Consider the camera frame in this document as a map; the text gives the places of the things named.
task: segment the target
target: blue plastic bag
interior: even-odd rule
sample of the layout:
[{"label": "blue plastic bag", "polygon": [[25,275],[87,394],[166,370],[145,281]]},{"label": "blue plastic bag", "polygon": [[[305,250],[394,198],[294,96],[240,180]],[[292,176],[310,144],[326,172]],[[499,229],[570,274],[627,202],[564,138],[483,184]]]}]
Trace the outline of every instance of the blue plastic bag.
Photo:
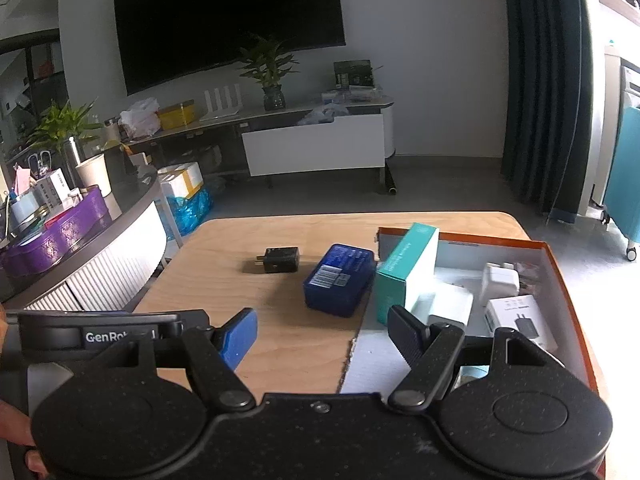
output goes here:
[{"label": "blue plastic bag", "polygon": [[[173,196],[168,196],[166,200],[169,203],[171,212],[174,214],[175,223],[178,225],[178,231],[180,231],[181,236],[193,233],[196,230],[196,227],[202,223],[205,216],[209,214],[212,206],[211,196],[207,188],[204,186],[191,198],[175,198]],[[162,226],[166,233],[166,239],[173,240],[174,235],[171,232],[164,210],[162,208],[158,208],[158,212],[160,213]]]},{"label": "blue plastic bag", "polygon": [[311,110],[298,121],[298,126],[304,126],[305,124],[333,123],[334,118],[345,115],[351,115],[345,106],[336,103],[329,103]]}]

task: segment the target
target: scissors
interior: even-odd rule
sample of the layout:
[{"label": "scissors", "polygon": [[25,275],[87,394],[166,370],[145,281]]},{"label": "scissors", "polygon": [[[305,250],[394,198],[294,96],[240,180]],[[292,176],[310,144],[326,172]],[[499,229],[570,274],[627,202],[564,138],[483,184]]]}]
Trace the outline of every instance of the scissors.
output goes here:
[{"label": "scissors", "polygon": [[[46,163],[44,162],[45,154],[49,157],[49,161]],[[27,158],[27,163],[31,174],[35,178],[41,178],[49,173],[51,169],[51,152],[49,150],[42,150],[40,153],[32,153]]]}]

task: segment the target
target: human hand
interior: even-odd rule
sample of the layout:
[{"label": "human hand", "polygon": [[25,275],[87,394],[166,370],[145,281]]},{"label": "human hand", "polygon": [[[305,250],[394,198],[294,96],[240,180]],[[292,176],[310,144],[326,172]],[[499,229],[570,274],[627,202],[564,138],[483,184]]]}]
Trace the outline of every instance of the human hand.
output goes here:
[{"label": "human hand", "polygon": [[[35,446],[31,436],[30,420],[23,412],[0,400],[0,438],[19,446]],[[40,454],[28,451],[25,458],[27,467],[43,479],[47,475]]]}]

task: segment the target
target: dark curtain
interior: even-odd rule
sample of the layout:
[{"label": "dark curtain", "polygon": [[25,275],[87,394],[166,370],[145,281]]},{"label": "dark curtain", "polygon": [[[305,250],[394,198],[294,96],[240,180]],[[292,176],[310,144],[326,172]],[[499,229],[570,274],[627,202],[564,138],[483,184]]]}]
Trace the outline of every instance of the dark curtain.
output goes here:
[{"label": "dark curtain", "polygon": [[519,200],[572,221],[591,138],[593,64],[584,0],[506,1],[510,57],[502,174]]}]

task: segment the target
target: plastic bag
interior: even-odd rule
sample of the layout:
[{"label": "plastic bag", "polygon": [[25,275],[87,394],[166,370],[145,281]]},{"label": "plastic bag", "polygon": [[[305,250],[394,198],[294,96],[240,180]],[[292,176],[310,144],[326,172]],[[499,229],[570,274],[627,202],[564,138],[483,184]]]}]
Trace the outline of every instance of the plastic bag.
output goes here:
[{"label": "plastic bag", "polygon": [[[166,198],[169,208],[174,214],[175,223],[178,225],[180,236],[187,235],[196,230],[204,217],[211,211],[211,195],[206,187],[200,188],[199,192],[191,198],[176,198],[168,196]],[[167,240],[173,240],[174,235],[169,227],[169,222],[164,215],[164,209],[159,207],[160,220],[164,226]]]},{"label": "plastic bag", "polygon": [[298,121],[298,126],[305,124],[333,123],[335,117],[351,115],[347,108],[336,103],[329,103],[311,110]]},{"label": "plastic bag", "polygon": [[129,110],[120,114],[120,122],[129,139],[148,137],[160,129],[160,119],[156,112],[160,109],[154,97],[138,101]]},{"label": "plastic bag", "polygon": [[539,280],[540,266],[528,262],[515,262],[513,265],[521,278],[529,278],[535,281]]}]

